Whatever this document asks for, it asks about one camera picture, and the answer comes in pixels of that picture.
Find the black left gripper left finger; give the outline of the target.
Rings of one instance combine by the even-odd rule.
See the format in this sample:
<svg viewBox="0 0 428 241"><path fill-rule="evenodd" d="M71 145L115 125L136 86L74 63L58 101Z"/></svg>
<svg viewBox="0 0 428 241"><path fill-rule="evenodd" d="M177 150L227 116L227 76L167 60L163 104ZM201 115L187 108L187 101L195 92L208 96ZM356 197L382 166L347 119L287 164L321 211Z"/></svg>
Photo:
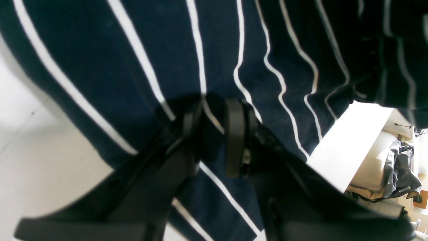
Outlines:
<svg viewBox="0 0 428 241"><path fill-rule="evenodd" d="M171 204L197 173L195 103L137 156L69 206L39 218L22 218L22 241L161 241Z"/></svg>

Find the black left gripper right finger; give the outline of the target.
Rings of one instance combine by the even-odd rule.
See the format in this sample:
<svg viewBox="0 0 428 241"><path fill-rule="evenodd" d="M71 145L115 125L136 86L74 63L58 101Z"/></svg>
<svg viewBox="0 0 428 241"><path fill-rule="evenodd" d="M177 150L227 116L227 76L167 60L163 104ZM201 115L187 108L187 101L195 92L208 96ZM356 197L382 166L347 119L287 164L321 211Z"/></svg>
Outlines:
<svg viewBox="0 0 428 241"><path fill-rule="evenodd" d="M225 101L226 175L250 181L268 241L410 241L405 218L344 196L262 125L250 104Z"/></svg>

